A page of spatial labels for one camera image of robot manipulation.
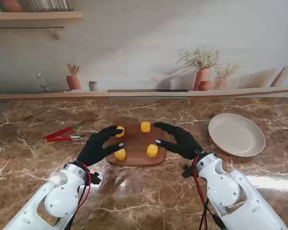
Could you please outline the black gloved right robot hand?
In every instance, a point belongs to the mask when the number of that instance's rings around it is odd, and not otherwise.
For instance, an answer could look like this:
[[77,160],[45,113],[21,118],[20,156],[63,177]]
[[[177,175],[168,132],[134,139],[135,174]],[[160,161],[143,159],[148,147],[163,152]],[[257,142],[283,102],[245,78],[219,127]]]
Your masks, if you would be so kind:
[[181,127],[173,126],[163,122],[153,123],[154,127],[158,127],[175,138],[176,143],[156,139],[156,144],[166,150],[179,154],[185,159],[193,160],[204,151],[195,138]]

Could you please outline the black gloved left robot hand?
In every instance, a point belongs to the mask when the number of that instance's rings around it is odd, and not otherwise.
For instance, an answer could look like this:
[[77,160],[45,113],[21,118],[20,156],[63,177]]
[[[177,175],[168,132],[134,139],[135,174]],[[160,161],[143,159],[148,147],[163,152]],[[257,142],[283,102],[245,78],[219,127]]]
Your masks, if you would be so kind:
[[123,130],[117,129],[117,126],[109,126],[102,129],[98,133],[92,134],[86,141],[84,148],[76,160],[80,164],[91,166],[100,162],[108,155],[123,149],[125,146],[123,142],[103,148],[105,142],[107,142],[111,137],[121,134],[122,132]]

